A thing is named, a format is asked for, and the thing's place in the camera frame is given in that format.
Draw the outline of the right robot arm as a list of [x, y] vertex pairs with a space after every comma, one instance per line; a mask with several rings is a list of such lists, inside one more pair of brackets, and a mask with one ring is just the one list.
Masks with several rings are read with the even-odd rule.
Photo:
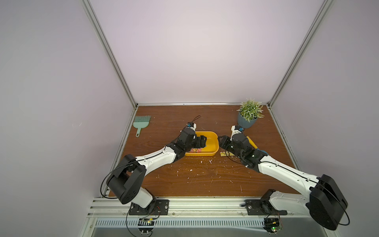
[[219, 136], [218, 141], [222, 149], [234, 154], [246, 168], [268, 175], [298, 192], [294, 195], [268, 191], [269, 207], [275, 211], [308, 215], [331, 231], [341, 225], [342, 217], [347, 215], [348, 203], [332, 177], [325, 174], [319, 177], [287, 166], [254, 148], [243, 133]]

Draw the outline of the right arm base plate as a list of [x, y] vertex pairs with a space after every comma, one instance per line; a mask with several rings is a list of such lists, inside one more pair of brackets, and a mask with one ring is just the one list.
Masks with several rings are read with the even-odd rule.
[[277, 210], [273, 205], [265, 199], [246, 199], [241, 205], [247, 210], [248, 215], [287, 215], [286, 210]]

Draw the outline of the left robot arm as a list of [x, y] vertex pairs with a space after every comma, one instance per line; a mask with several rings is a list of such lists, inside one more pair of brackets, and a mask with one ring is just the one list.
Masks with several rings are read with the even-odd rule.
[[206, 136], [198, 136], [194, 128], [186, 127], [178, 138], [156, 152], [140, 157], [126, 155], [110, 173], [106, 185], [122, 204], [132, 203], [151, 213], [155, 208], [156, 198], [142, 188], [145, 176], [182, 159], [192, 149], [204, 148], [206, 141]]

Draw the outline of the yellow plastic storage box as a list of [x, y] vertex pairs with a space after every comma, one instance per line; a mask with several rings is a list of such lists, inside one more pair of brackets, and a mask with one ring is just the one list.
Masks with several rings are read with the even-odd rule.
[[218, 135], [213, 131], [197, 131], [197, 136], [204, 135], [207, 137], [206, 147], [200, 149], [191, 149], [186, 153], [187, 157], [211, 157], [219, 150]]

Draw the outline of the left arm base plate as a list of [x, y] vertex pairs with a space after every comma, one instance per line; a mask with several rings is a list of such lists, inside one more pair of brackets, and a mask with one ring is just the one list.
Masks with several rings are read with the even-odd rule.
[[147, 207], [143, 208], [135, 203], [131, 203], [129, 215], [147, 216], [147, 215], [168, 215], [169, 211], [168, 199], [154, 199]]

